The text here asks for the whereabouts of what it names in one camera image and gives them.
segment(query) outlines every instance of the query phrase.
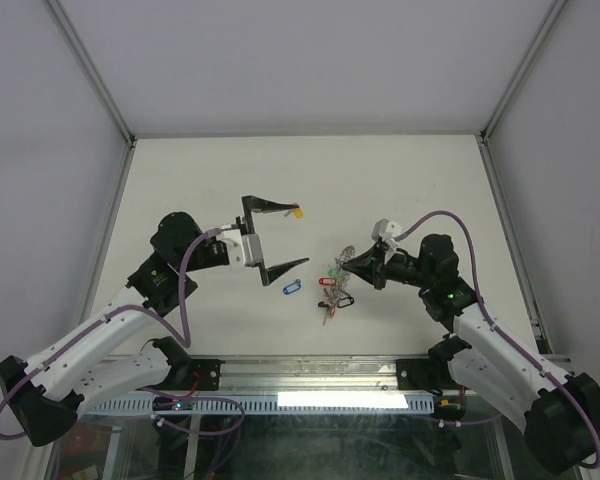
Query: key ring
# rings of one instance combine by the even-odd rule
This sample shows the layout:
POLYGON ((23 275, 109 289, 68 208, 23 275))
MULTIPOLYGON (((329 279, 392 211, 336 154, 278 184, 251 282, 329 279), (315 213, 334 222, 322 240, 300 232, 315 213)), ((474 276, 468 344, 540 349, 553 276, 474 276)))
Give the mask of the key ring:
POLYGON ((353 305, 354 303, 356 303, 356 301, 353 299, 353 297, 351 295, 348 295, 348 296, 338 300, 338 308, 347 308, 347 307, 350 307, 351 305, 353 305))
POLYGON ((285 295, 291 295, 292 293, 296 293, 298 290, 302 288, 302 282, 299 278, 297 278, 293 283, 290 283, 286 287, 282 289, 282 293, 285 295))
POLYGON ((322 277, 321 279, 318 280, 318 283, 320 285, 323 285, 326 287, 335 287, 338 284, 338 279, 330 278, 330 277, 322 277))
POLYGON ((332 307, 325 301, 318 303, 318 307, 326 308, 324 322, 322 322, 322 325, 325 325, 327 323, 327 319, 331 319, 336 315, 336 307, 332 307))

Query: white wall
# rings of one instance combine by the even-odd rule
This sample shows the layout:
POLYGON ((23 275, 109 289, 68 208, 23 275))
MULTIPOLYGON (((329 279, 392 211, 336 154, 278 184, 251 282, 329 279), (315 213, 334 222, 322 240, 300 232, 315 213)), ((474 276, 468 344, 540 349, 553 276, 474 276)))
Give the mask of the white wall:
POLYGON ((466 133, 551 0, 63 0, 139 136, 466 133))
MULTIPOLYGON (((42 2, 0 0, 0 361, 75 321, 123 155, 42 2)), ((0 441, 0 479, 21 446, 0 441)))
POLYGON ((558 350, 600 383, 600 0, 567 9, 492 154, 558 350))
MULTIPOLYGON (((257 137, 139 140, 94 301, 100 310, 152 252, 148 239, 171 212, 185 211, 203 229, 233 221, 240 197, 297 202, 298 220, 255 215, 266 264, 311 261, 263 288, 251 268, 192 272, 199 289, 187 300, 191 353, 203 355, 425 354, 446 332, 432 322, 417 290, 391 282, 377 292, 359 278, 347 284, 355 305, 323 326, 318 279, 342 249, 361 254, 373 225, 386 216, 406 229, 433 210, 467 224, 482 291, 499 318, 533 345, 533 334, 480 152, 471 135, 257 137), (302 289, 283 295, 300 279, 302 289)), ((448 218, 427 222, 402 246, 417 255, 430 233, 451 235, 470 278, 462 230, 448 218)), ((180 329, 180 316, 167 317, 180 329)), ((135 354, 164 335, 156 322, 115 354, 135 354)))

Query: metal frame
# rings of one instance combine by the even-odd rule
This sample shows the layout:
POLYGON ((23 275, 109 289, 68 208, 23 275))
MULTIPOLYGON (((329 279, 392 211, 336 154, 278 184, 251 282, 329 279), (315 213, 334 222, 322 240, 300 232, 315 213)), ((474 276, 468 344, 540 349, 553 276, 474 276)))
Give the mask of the metal frame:
POLYGON ((60 30, 60 33, 64 37, 65 43, 71 50, 76 62, 82 69, 85 79, 93 88, 93 91, 98 97, 98 100, 100 100, 100 103, 107 112, 107 115, 109 115, 109 118, 111 118, 111 121, 114 123, 127 145, 131 146, 135 140, 135 137, 131 133, 129 125, 122 117, 122 113, 120 113, 116 102, 113 100, 111 92, 102 80, 98 69, 91 59, 91 55, 89 55, 84 43, 82 43, 82 40, 80 39, 78 32, 71 22, 71 19, 67 15, 66 10, 62 6, 62 3, 60 0, 42 0, 42 3, 47 8, 49 16, 58 27, 58 30, 60 30))
MULTIPOLYGON (((375 361, 374 358, 370 358, 369 359, 371 362, 375 361)), ((269 359, 269 363, 268 365, 272 365, 274 364, 272 362, 271 359, 269 359)), ((123 419, 125 415, 132 415, 132 418, 138 413, 138 409, 142 408, 142 407, 137 407, 136 404, 140 404, 143 403, 145 404, 149 404, 151 405, 152 399, 147 400, 146 399, 146 395, 144 392, 136 392, 135 394, 130 394, 127 395, 125 397, 129 397, 129 398, 125 398, 125 399, 121 399, 121 402, 119 403, 126 403, 125 406, 121 406, 119 407, 122 413, 122 410, 124 410, 124 415, 120 415, 120 419, 123 419), (133 400, 131 397, 138 397, 141 400, 133 400)), ((417 402, 417 398, 419 396, 418 395, 409 395, 408 396, 408 400, 410 400, 410 403, 413 404, 415 402, 417 402)), ((235 396, 231 396, 229 398, 232 398, 234 400, 242 400, 242 404, 244 405, 247 414, 248 415, 293 415, 293 416, 297 416, 297 415, 345 415, 347 413, 350 414, 354 414, 354 415, 360 415, 360 414, 370 414, 370 415, 384 415, 384 414, 402 414, 404 413, 405 415, 409 414, 409 409, 381 409, 381 410, 377 410, 377 409, 372 409, 372 408, 368 408, 368 409, 364 409, 364 408, 355 408, 355 409, 351 409, 351 411, 346 412, 344 410, 346 409, 339 409, 339 408, 303 408, 303 407, 286 407, 288 408, 289 412, 284 412, 284 411, 277 411, 278 409, 276 408, 271 408, 266 407, 266 406, 257 406, 255 403, 270 403, 270 402, 275 402, 276 398, 275 397, 271 397, 271 396, 264 396, 264 397, 260 397, 260 396, 255 396, 255 397, 250 397, 250 396, 243 396, 243 395, 235 395, 235 396), (254 401, 254 405, 253 407, 251 405, 249 405, 249 403, 251 401, 254 401)), ((204 401, 204 402, 200 402, 201 404, 209 404, 211 402, 208 401, 204 401)), ((418 415, 418 414, 427 414, 430 413, 431 410, 428 410, 428 407, 419 407, 419 406, 411 406, 410 408, 415 408, 418 409, 420 408, 419 411, 411 411, 411 415, 418 415)), ((92 411, 90 412, 93 415, 102 415, 103 413, 101 411, 92 411)), ((213 414, 220 414, 220 415, 237 415, 238 412, 236 412, 235 410, 229 410, 229 409, 224 409, 224 411, 220 411, 220 409, 216 410, 215 407, 210 407, 210 406, 202 406, 198 409, 196 409, 193 412, 190 411, 179 411, 179 412, 170 412, 170 411, 163 411, 160 412, 161 416, 168 416, 169 414, 173 414, 173 415, 191 415, 191 422, 190 428, 193 429, 199 429, 200 427, 200 420, 201 417, 203 415, 213 415, 213 414)), ((127 427, 126 425, 123 427, 123 431, 124 431, 124 435, 120 435, 119 437, 119 441, 116 442, 115 444, 112 443, 114 441, 114 439, 111 439, 111 442, 109 443, 109 447, 108 447, 108 451, 107 451, 107 457, 105 460, 105 468, 107 469, 107 472, 110 474, 111 472, 115 472, 118 474, 118 476, 111 476, 111 475, 104 475, 103 474, 103 480, 111 480, 112 478, 123 478, 124 477, 124 473, 125 470, 124 468, 126 466, 128 466, 128 461, 127 461, 127 452, 128 452, 128 444, 133 442, 133 435, 135 434, 134 432, 134 427, 133 425, 135 425, 134 423, 129 424, 129 426, 127 427)), ((488 439, 487 439, 487 445, 489 448, 489 458, 490 461, 493 465, 493 469, 494 472, 496 472, 498 474, 498 476, 496 477, 498 480, 509 480, 509 477, 504 477, 502 476, 501 472, 503 471, 503 468, 500 465, 500 461, 503 455, 506 456, 506 453, 503 453, 501 451, 499 451, 499 444, 496 442, 496 437, 495 437, 495 433, 493 431, 492 428, 486 428, 486 432, 488 435, 488 439)), ((193 471, 193 469, 195 468, 195 463, 196 463, 196 456, 197 456, 197 445, 198 445, 198 440, 199 437, 197 435, 190 435, 189 436, 189 442, 188 442, 188 446, 187 446, 187 454, 186 454, 186 460, 185 460, 185 473, 189 473, 191 471, 193 471)))
POLYGON ((80 310, 73 322, 72 328, 78 326, 91 315, 91 307, 93 306, 93 301, 96 297, 96 290, 98 289, 100 275, 102 274, 102 268, 104 267, 104 260, 107 256, 111 235, 113 234, 113 227, 116 223, 120 203, 122 202, 122 194, 124 193, 124 187, 127 184, 131 162, 133 161, 133 155, 136 151, 136 143, 137 141, 134 140, 131 145, 127 146, 124 160, 118 171, 116 186, 109 200, 109 208, 107 209, 107 214, 101 227, 99 235, 100 242, 98 243, 98 248, 91 261, 89 285, 80 297, 78 303, 80 310))
POLYGON ((502 465, 502 456, 504 453, 500 451, 493 424, 491 424, 491 428, 485 428, 484 433, 487 451, 489 453, 489 461, 491 463, 491 471, 493 472, 493 480, 510 480, 510 478, 505 477, 505 469, 502 465))
POLYGON ((116 465, 116 457, 118 447, 120 446, 121 427, 111 427, 111 436, 109 438, 109 446, 107 447, 107 457, 102 470, 102 480, 112 480, 113 471, 116 465))
MULTIPOLYGON (((77 63, 85 75, 85 78, 92 86, 98 100, 103 105, 105 111, 115 124, 119 133, 127 144, 125 160, 121 166, 120 175, 117 181, 115 193, 112 196, 110 208, 102 228, 102 236, 97 253, 93 259, 93 267, 90 272, 90 283, 85 289, 80 300, 80 316, 79 320, 88 318, 95 290, 100 279, 102 266, 106 256, 106 251, 109 245, 113 225, 120 206, 122 193, 129 173, 133 153, 136 145, 136 137, 131 132, 127 122, 124 120, 120 110, 118 109, 108 87, 99 74, 91 56, 80 39, 76 29, 68 17, 61 0, 41 0, 47 8, 49 15, 58 27, 67 46, 70 48, 77 63)), ((475 131, 462 132, 465 134, 476 134, 476 139, 480 152, 482 154, 485 171, 489 179, 496 208, 500 216, 502 227, 505 231, 507 242, 509 245, 510 254, 513 259, 520 288, 523 293, 525 305, 529 313, 529 318, 532 322, 532 328, 538 338, 544 338, 549 348, 552 347, 552 342, 544 329, 540 314, 538 311, 537 302, 533 293, 532 284, 529 280, 528 271, 524 263, 524 256, 521 252, 518 243, 518 235, 515 224, 512 219, 505 192, 503 191, 501 180, 489 153, 489 140, 497 130, 501 120, 507 114, 513 100, 524 85, 532 71, 539 54, 542 51, 551 32, 555 29, 559 19, 569 3, 569 0, 554 0, 551 7, 543 18, 538 30, 536 31, 529 47, 525 51, 523 58, 516 67, 510 81, 508 82, 502 97, 500 98, 496 108, 489 118, 482 134, 477 134, 475 131)), ((355 132, 337 132, 339 134, 352 134, 355 132)), ((369 134, 370 132, 359 132, 360 134, 369 134)), ((435 134, 450 134, 460 132, 395 132, 398 133, 435 133, 435 134)), ((267 133, 267 135, 283 135, 293 134, 291 132, 267 133)), ((316 134, 326 134, 324 130, 316 132, 316 134)), ((228 133, 222 135, 188 135, 188 137, 210 137, 210 136, 227 136, 228 133)), ((254 134, 237 134, 236 136, 254 136, 254 134)), ((143 138, 156 138, 151 134, 146 134, 143 138)), ((237 391, 246 393, 250 390, 257 390, 259 394, 267 391, 278 391, 284 386, 285 389, 303 389, 315 388, 320 385, 325 387, 328 385, 339 388, 352 389, 393 389, 395 385, 390 378, 395 382, 395 364, 394 370, 390 368, 382 369, 382 365, 390 365, 397 358, 406 358, 409 356, 363 356, 363 357, 224 357, 226 361, 223 367, 223 382, 221 383, 221 391, 235 394, 237 391), (373 371, 373 368, 380 366, 380 369, 373 371)), ((414 358, 423 358, 422 356, 412 356, 414 358)), ((568 368, 568 358, 564 356, 547 355, 552 361, 558 361, 563 368, 568 368)), ((115 360, 115 357, 110 357, 107 360, 115 360)), ((497 432, 495 433, 495 441, 497 450, 502 455, 503 447, 506 448, 506 442, 503 444, 504 436, 499 439, 497 432)), ((34 448, 30 443, 25 445, 22 451, 20 461, 14 472, 14 479, 31 479, 39 480, 44 477, 45 469, 47 468, 49 459, 52 454, 52 445, 41 448, 34 448)), ((508 475, 509 469, 504 469, 504 478, 510 478, 508 475)), ((580 476, 583 480, 600 480, 600 470, 590 471, 580 469, 580 476)))
POLYGON ((476 136, 476 141, 478 142, 478 149, 480 150, 485 173, 487 174, 487 180, 489 181, 489 186, 491 187, 493 201, 496 204, 496 210, 498 211, 498 216, 500 217, 500 223, 505 234, 507 246, 509 247, 509 254, 511 255, 511 260, 513 261, 513 267, 518 278, 518 284, 520 285, 522 298, 524 300, 525 307, 527 308, 527 314, 529 315, 531 328, 536 341, 544 343, 548 352, 555 353, 554 343, 551 339, 551 335, 542 323, 540 307, 536 301, 529 271, 524 260, 525 257, 522 253, 520 242, 518 240, 518 231, 514 222, 513 214, 509 208, 506 192, 502 186, 498 167, 493 161, 493 157, 489 151, 489 146, 483 142, 482 137, 476 136))
POLYGON ((493 427, 493 435, 500 457, 500 468, 502 468, 504 480, 515 480, 513 466, 511 465, 511 457, 509 456, 509 449, 507 448, 507 439, 504 435, 504 428, 502 427, 502 419, 498 418, 491 426, 493 427))
POLYGON ((302 130, 278 130, 278 131, 259 131, 251 130, 245 132, 226 131, 222 133, 174 133, 174 134, 154 134, 138 132, 138 140, 175 140, 182 138, 253 138, 253 137, 333 137, 333 136, 397 136, 397 135, 481 135, 479 128, 467 129, 448 129, 448 130, 428 130, 411 129, 400 130, 398 128, 378 128, 377 125, 369 123, 364 128, 351 128, 346 125, 314 125, 311 128, 302 130))
POLYGON ((496 128, 498 128, 500 121, 509 111, 511 103, 533 70, 539 54, 542 52, 547 43, 547 39, 562 17, 562 13, 564 12, 568 3, 569 0, 553 0, 553 3, 542 19, 542 22, 540 22, 538 30, 536 30, 531 43, 525 50, 524 55, 522 55, 520 63, 514 70, 513 76, 509 80, 502 97, 500 97, 495 110, 491 114, 491 117, 484 128, 482 137, 485 143, 489 143, 489 140, 491 139, 491 136, 495 132, 496 128))

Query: robotic arm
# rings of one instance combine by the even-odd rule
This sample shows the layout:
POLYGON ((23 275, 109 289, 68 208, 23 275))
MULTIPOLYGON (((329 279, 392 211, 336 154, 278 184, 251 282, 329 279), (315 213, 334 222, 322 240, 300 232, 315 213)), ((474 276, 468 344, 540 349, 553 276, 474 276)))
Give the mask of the robotic arm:
POLYGON ((180 345, 190 345, 188 325, 183 322, 183 338, 163 318, 178 305, 183 308, 184 299, 198 287, 185 272, 222 265, 257 267, 262 285, 267 286, 309 260, 267 268, 253 223, 253 213, 296 210, 297 204, 254 196, 243 197, 242 204, 244 217, 220 227, 215 236, 203 234, 186 213, 166 216, 151 237, 153 254, 104 309, 26 360, 9 356, 0 363, 5 400, 34 446, 57 440, 82 415, 107 400, 149 385, 180 382, 188 375, 191 360, 180 345), (156 320, 180 344, 173 337, 153 340, 129 359, 100 363, 156 320))
MULTIPOLYGON (((496 316, 459 276, 451 237, 426 236, 416 258, 398 247, 406 236, 400 234, 396 222, 380 220, 373 229, 373 247, 343 269, 377 290, 387 281, 419 288, 427 313, 449 332, 429 350, 430 360, 511 420, 548 471, 559 474, 599 454, 591 435, 594 430, 600 445, 598 384, 586 373, 572 376, 524 346, 506 327, 496 325, 496 316)), ((474 261, 472 246, 470 251, 474 261)))

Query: purple cable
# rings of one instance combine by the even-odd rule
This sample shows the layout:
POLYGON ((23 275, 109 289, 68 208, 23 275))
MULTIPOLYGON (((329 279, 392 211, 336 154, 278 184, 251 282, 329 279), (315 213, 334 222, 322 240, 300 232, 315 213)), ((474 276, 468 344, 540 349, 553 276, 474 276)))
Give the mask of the purple cable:
POLYGON ((231 458, 231 456, 234 454, 234 452, 236 451, 236 449, 238 448, 238 443, 240 443, 240 432, 241 429, 238 429, 238 431, 236 432, 236 439, 233 442, 233 447, 231 447, 231 450, 229 450, 229 453, 227 453, 227 456, 224 457, 222 459, 222 461, 220 461, 217 465, 215 465, 213 467, 213 472, 215 472, 216 470, 218 470, 222 465, 224 465, 225 463, 227 463, 229 461, 229 459, 231 458))
MULTIPOLYGON (((103 323, 104 322, 102 320, 97 320, 96 322, 89 325, 87 328, 85 328, 83 331, 81 331, 79 334, 77 334, 75 337, 73 337, 71 340, 69 340, 64 346, 59 348, 58 351, 55 352, 53 355, 51 355, 47 360, 42 362, 42 367, 47 368, 49 365, 51 365, 53 362, 55 362, 58 358, 60 358, 62 355, 64 355, 67 352, 67 350, 69 350, 76 343, 78 343, 84 337, 89 335, 92 331, 94 331, 96 328, 98 328, 103 323)), ((24 378, 22 378, 18 383, 16 383, 11 390, 9 390, 7 392, 7 394, 4 396, 4 398, 0 401, 0 415, 2 415, 2 411, 9 404, 9 402, 13 399, 13 397, 20 391, 20 389, 41 371, 42 370, 40 368, 35 368, 28 375, 26 375, 24 378)), ((0 432, 0 440, 15 440, 17 438, 22 438, 25 435, 26 435, 26 433, 24 433, 24 432, 12 434, 12 435, 6 435, 6 434, 0 432)))
POLYGON ((216 453, 213 455, 213 459, 211 460, 211 463, 209 464, 209 467, 208 467, 209 473, 207 473, 207 475, 205 475, 205 480, 211 480, 213 478, 213 472, 215 472, 215 470, 217 468, 217 464, 218 464, 218 461, 220 460, 220 456, 224 452, 224 449, 227 448, 227 445, 229 445, 230 441, 231 441, 231 434, 220 437, 218 439, 218 447, 216 448, 216 453))
MULTIPOLYGON (((493 415, 492 417, 487 417, 487 418, 483 418, 481 420, 471 420, 468 422, 459 422, 460 425, 458 425, 458 423, 452 421, 452 420, 442 420, 442 423, 444 425, 451 425, 451 426, 456 426, 458 425, 459 427, 472 427, 472 426, 476 426, 476 425, 486 425, 487 423, 491 423, 494 422, 496 420, 498 420, 500 417, 502 417, 501 413, 497 413, 495 415, 493 415)), ((418 420, 426 420, 427 422, 431 422, 431 423, 440 423, 440 419, 438 418, 433 418, 433 417, 423 417, 421 415, 412 415, 410 418, 417 418, 418 420)))
POLYGON ((187 294, 185 291, 189 259, 191 258, 193 251, 198 248, 202 242, 211 237, 215 237, 220 232, 222 232, 222 229, 212 228, 211 230, 207 230, 202 235, 197 237, 193 242, 191 242, 191 245, 189 245, 187 250, 184 252, 182 261, 180 262, 180 270, 178 270, 178 302, 180 303, 180 319, 182 320, 182 331, 184 333, 184 338, 180 337, 178 334, 176 340, 178 340, 184 348, 189 348, 191 346, 191 331, 189 329, 189 317, 187 315, 187 294))
POLYGON ((233 425, 231 425, 228 428, 225 428, 224 430, 219 430, 217 432, 205 432, 203 430, 191 430, 189 428, 184 428, 184 427, 181 427, 180 425, 176 425, 175 423, 171 423, 170 421, 166 420, 164 417, 160 417, 160 416, 156 415, 156 417, 159 418, 160 421, 164 422, 165 425, 168 425, 169 427, 174 428, 175 430, 179 430, 181 432, 188 433, 189 435, 202 435, 202 436, 207 436, 207 437, 217 437, 220 435, 226 435, 227 433, 231 433, 235 429, 239 428, 240 425, 242 425, 242 422, 244 422, 245 416, 247 415, 247 412, 245 411, 242 404, 240 404, 240 402, 237 402, 236 400, 232 400, 231 398, 179 396, 179 395, 172 395, 172 394, 166 393, 166 392, 161 392, 160 390, 156 390, 151 387, 144 387, 144 388, 141 388, 140 390, 142 390, 144 392, 153 393, 154 395, 158 395, 160 397, 177 400, 179 402, 207 401, 207 402, 228 403, 228 404, 236 407, 238 410, 240 410, 241 415, 238 418, 238 420, 236 420, 236 423, 234 423, 233 425))
MULTIPOLYGON (((178 297, 180 300, 180 314, 182 317, 182 329, 184 331, 184 336, 180 335, 178 333, 178 331, 169 324, 169 322, 167 322, 164 318, 162 318, 157 313, 155 313, 151 310, 148 310, 146 308, 143 308, 141 306, 138 306, 138 305, 124 305, 124 306, 116 308, 113 311, 106 314, 104 316, 104 318, 105 318, 104 321, 98 320, 98 321, 92 323, 91 325, 89 325, 89 327, 85 328, 82 332, 80 332, 74 338, 69 340, 64 346, 59 348, 57 352, 55 352, 47 360, 42 362, 43 368, 47 368, 49 365, 51 365, 53 362, 55 362, 58 358, 60 358, 62 355, 64 355, 70 348, 72 348, 76 343, 78 343, 80 340, 82 340, 84 337, 86 337, 94 329, 96 329, 100 325, 104 324, 106 320, 109 320, 111 317, 114 317, 120 313, 127 312, 127 311, 140 312, 140 313, 143 313, 143 314, 153 318, 154 320, 159 322, 163 327, 165 327, 169 331, 169 333, 171 333, 171 335, 173 335, 173 337, 181 345, 183 345, 185 348, 190 347, 191 346, 191 332, 189 330, 189 319, 187 317, 187 307, 186 307, 186 303, 185 303, 186 294, 185 294, 185 289, 184 289, 185 279, 186 279, 186 271, 187 271, 186 267, 189 263, 189 258, 191 258, 191 254, 193 253, 193 251, 203 241, 205 241, 206 239, 208 239, 212 236, 217 235, 221 231, 222 231, 221 229, 217 228, 217 229, 209 230, 209 231, 203 233, 202 235, 200 235, 198 238, 196 238, 191 243, 191 245, 189 245, 189 248, 187 248, 187 251, 185 252, 185 255, 182 259, 182 264, 180 265, 180 272, 178 275, 178 297)), ((13 386, 13 388, 11 388, 11 390, 9 390, 9 392, 7 392, 7 394, 4 396, 4 398, 0 402, 0 415, 2 415, 2 412, 4 411, 6 406, 13 399, 13 397, 20 391, 20 389, 27 382, 31 381, 32 378, 34 378, 36 375, 38 375, 38 373, 40 373, 40 371, 41 370, 39 368, 32 370, 28 375, 26 375, 18 383, 16 383, 13 386)), ((16 434, 12 434, 12 435, 3 434, 0 432, 0 440, 16 440, 16 439, 22 438, 24 436, 26 436, 25 432, 16 433, 16 434)))
POLYGON ((569 391, 558 381, 556 377, 554 377, 549 372, 544 372, 544 368, 542 364, 538 362, 532 355, 530 355, 518 342, 516 342, 511 336, 509 336, 504 330, 502 330, 495 322, 489 312, 487 311, 487 307, 484 304, 484 299, 482 298, 482 294, 480 293, 480 286, 478 284, 478 269, 476 267, 476 254, 473 246, 473 240, 471 240, 471 235, 469 234, 469 229, 465 225, 465 223, 458 217, 456 214, 451 213, 446 210, 436 210, 434 212, 427 213, 424 217, 418 220, 413 224, 411 228, 409 228, 406 232, 395 237, 397 242, 400 242, 411 235, 414 231, 416 231, 424 222, 429 220, 432 217, 442 215, 445 217, 450 217, 456 221, 456 223, 460 226, 462 231, 464 232, 464 236, 467 240, 467 246, 469 247, 469 257, 471 259, 471 277, 473 279, 473 288, 476 291, 476 297, 478 299, 478 307, 480 308, 480 312, 484 316, 486 322, 493 328, 495 332, 498 333, 511 347, 513 347, 525 360, 527 360, 531 365, 533 365, 538 371, 543 372, 545 377, 562 393, 565 398, 569 401, 569 403, 573 406, 573 408, 578 412, 578 415, 582 418, 591 438, 593 439, 593 444, 596 450, 596 460, 594 463, 580 463, 579 465, 583 468, 595 469, 600 468, 600 437, 596 432, 593 423, 587 416, 586 412, 582 409, 577 400, 569 393, 569 391))

